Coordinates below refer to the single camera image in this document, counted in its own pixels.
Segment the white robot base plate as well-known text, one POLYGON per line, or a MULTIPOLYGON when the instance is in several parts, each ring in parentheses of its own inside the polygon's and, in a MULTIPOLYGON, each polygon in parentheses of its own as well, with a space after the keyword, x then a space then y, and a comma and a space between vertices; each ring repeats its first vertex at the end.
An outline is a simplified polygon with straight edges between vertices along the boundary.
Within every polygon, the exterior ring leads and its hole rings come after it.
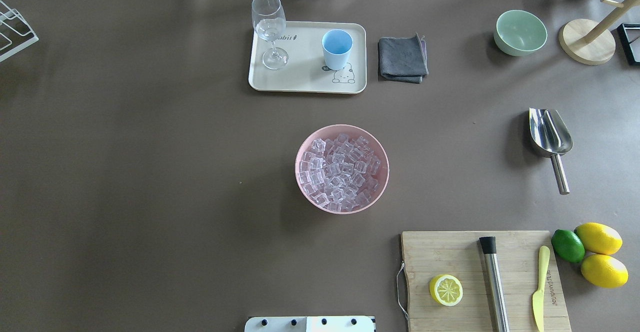
POLYGON ((370 316, 286 316, 249 318, 245 332, 375 332, 370 316))

